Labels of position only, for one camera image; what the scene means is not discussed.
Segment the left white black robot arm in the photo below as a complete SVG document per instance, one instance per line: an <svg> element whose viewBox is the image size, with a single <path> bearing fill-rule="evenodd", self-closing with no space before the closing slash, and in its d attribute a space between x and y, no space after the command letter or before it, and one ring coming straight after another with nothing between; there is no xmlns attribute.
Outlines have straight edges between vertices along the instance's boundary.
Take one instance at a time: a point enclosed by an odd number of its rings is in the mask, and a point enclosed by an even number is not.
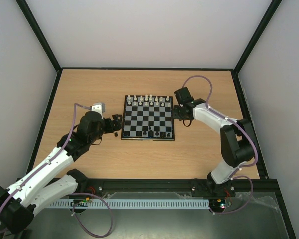
<svg viewBox="0 0 299 239"><path fill-rule="evenodd" d="M88 152L103 135L121 128L122 115L104 118L101 110L87 111L78 126L72 125L41 163L7 188L0 186L0 234L21 232L46 206L82 189L87 177L76 169L55 183L51 180Z"/></svg>

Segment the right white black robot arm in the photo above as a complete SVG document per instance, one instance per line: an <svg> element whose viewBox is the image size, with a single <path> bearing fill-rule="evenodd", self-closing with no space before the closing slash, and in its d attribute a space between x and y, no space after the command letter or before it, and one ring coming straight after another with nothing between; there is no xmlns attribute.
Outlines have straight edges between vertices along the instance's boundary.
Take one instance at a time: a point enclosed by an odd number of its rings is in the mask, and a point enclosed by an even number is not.
<svg viewBox="0 0 299 239"><path fill-rule="evenodd" d="M243 167L258 162L258 147L251 123L237 120L212 108L206 100L194 99L187 87L174 92L178 105L174 106L173 118L181 121L199 121L220 135L222 161L207 176L207 189L213 195L225 189L225 182Z"/></svg>

